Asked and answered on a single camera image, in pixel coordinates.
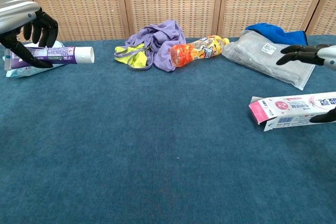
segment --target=plastic packaging bag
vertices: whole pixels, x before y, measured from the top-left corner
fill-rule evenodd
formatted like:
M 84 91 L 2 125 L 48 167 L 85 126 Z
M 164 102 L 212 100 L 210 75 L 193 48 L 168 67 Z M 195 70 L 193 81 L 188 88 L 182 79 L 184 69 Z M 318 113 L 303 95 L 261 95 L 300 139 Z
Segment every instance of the plastic packaging bag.
M 26 44 L 25 47 L 38 47 L 38 44 L 30 43 L 30 44 Z M 63 43 L 56 40 L 53 47 L 54 48 L 64 47 L 64 45 Z M 64 64 L 53 64 L 52 68 L 35 68 L 32 66 L 29 66 L 29 67 L 23 67 L 23 68 L 18 68 L 18 69 L 12 69 L 12 70 L 7 71 L 6 77 L 21 78 L 21 77 L 33 76 L 35 74 L 42 73 L 42 72 L 45 72 L 45 71 L 48 71 L 48 70 L 51 70 L 51 69 L 54 69 L 54 68 L 57 68 L 63 65 Z
M 276 65 L 283 56 L 280 51 L 286 47 L 288 45 L 275 44 L 255 31 L 245 30 L 237 42 L 230 42 L 224 47 L 222 55 L 247 68 L 292 84 L 302 91 L 315 65 L 301 61 Z

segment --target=neon yellow fabric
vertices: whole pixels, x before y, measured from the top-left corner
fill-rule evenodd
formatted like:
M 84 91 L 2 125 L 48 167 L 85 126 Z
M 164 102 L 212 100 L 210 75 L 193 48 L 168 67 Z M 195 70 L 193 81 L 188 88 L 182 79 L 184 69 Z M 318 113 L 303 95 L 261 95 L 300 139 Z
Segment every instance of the neon yellow fabric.
M 137 47 L 128 47 L 127 50 L 125 50 L 122 47 L 116 47 L 115 52 L 124 51 L 123 53 L 126 54 L 128 52 L 139 50 L 139 49 L 143 48 L 144 46 L 145 46 L 145 44 L 142 43 L 142 44 L 139 44 Z M 124 64 L 129 63 L 129 65 L 131 65 L 134 68 L 146 67 L 146 62 L 147 62 L 147 56 L 145 54 L 145 51 L 140 51 L 136 55 L 125 56 L 125 57 L 122 57 L 122 58 L 115 57 L 114 59 L 116 61 L 119 61 L 119 62 L 124 63 Z

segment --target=bottle cap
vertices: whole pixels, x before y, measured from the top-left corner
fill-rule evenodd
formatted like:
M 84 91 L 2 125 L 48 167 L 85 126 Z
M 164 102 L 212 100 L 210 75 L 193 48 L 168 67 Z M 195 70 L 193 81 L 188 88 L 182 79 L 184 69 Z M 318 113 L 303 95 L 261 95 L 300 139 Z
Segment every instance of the bottle cap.
M 226 45 L 230 43 L 230 40 L 228 38 L 223 38 L 223 41 L 225 42 Z

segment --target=white cap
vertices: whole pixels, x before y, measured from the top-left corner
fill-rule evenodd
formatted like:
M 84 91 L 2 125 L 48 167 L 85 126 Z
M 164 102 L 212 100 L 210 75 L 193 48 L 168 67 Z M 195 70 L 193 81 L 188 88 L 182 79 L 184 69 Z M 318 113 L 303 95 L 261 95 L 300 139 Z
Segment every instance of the white cap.
M 75 47 L 75 59 L 77 64 L 94 63 L 95 53 L 92 47 Z

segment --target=gray bag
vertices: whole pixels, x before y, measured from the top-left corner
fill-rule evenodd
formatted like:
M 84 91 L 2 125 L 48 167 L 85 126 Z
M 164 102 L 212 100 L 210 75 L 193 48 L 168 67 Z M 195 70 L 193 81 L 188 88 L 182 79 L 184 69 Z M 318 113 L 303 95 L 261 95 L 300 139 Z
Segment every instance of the gray bag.
M 230 42 L 224 47 L 222 55 L 247 68 L 290 83 L 302 91 L 315 65 L 301 61 L 276 65 L 283 56 L 280 51 L 286 47 L 288 45 L 275 44 L 255 31 L 244 30 L 237 42 Z

